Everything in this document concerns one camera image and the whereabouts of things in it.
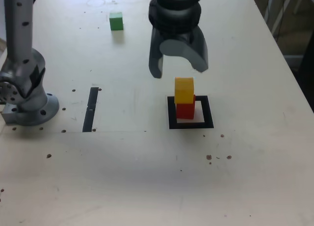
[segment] red block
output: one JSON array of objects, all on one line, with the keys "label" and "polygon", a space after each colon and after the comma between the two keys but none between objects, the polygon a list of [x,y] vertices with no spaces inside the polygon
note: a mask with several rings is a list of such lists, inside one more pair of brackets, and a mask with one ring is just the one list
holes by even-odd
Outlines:
[{"label": "red block", "polygon": [[193,103],[177,103],[176,113],[177,119],[194,119],[194,110],[195,110],[195,95]]}]

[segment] green block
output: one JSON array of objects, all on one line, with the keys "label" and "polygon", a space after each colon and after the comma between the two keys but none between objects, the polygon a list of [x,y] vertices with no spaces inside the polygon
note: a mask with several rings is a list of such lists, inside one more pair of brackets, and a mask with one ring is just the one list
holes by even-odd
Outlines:
[{"label": "green block", "polygon": [[111,31],[123,30],[122,13],[110,13],[109,15]]}]

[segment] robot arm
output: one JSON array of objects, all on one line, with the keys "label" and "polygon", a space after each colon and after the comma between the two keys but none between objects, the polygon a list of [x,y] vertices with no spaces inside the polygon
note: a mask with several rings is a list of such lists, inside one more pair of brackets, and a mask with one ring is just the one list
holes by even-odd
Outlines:
[{"label": "robot arm", "polygon": [[[203,72],[208,68],[207,47],[198,27],[199,0],[152,0],[153,25],[149,69],[162,76],[163,55],[181,56]],[[56,96],[43,88],[45,60],[32,48],[33,0],[4,0],[7,58],[0,71],[0,99],[7,104],[7,124],[39,125],[59,110]]]},{"label": "robot arm", "polygon": [[7,58],[0,71],[0,99],[7,124],[32,126],[51,119],[58,99],[43,88],[45,60],[32,48],[33,0],[4,0]]}]

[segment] yellow block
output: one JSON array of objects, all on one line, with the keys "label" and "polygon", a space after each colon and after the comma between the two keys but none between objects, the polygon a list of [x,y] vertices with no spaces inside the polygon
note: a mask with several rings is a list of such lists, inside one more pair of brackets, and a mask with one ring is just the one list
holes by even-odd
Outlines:
[{"label": "yellow block", "polygon": [[194,81],[192,77],[175,78],[175,104],[193,103]]}]

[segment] black tape strip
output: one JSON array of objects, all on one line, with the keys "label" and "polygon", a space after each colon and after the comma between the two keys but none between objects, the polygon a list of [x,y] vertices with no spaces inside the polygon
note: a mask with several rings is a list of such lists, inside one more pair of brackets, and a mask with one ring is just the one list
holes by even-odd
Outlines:
[{"label": "black tape strip", "polygon": [[92,132],[97,96],[98,87],[91,87],[82,132]]}]

